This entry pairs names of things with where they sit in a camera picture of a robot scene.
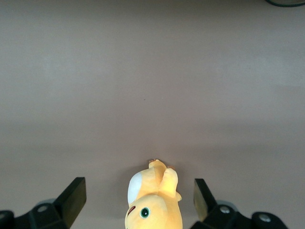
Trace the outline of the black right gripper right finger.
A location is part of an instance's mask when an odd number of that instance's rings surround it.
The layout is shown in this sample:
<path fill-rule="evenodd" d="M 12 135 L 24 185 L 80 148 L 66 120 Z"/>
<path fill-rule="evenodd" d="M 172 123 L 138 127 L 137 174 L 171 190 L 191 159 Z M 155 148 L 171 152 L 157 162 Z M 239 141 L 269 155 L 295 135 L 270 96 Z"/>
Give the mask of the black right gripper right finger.
<path fill-rule="evenodd" d="M 286 229 L 287 226 L 276 215 L 255 212 L 250 218 L 242 215 L 236 207 L 226 201 L 217 202 L 204 179 L 194 180 L 193 203 L 199 220 L 193 229 Z"/>

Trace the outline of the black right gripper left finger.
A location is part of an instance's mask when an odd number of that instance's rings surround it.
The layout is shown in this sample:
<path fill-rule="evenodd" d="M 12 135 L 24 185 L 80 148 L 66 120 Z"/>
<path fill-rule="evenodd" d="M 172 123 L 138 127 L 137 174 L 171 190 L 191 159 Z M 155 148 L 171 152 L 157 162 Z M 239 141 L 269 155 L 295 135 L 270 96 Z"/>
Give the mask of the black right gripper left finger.
<path fill-rule="evenodd" d="M 16 217 L 11 210 L 0 211 L 2 229 L 69 229 L 86 203 L 86 180 L 76 177 L 55 199 L 39 202 Z"/>

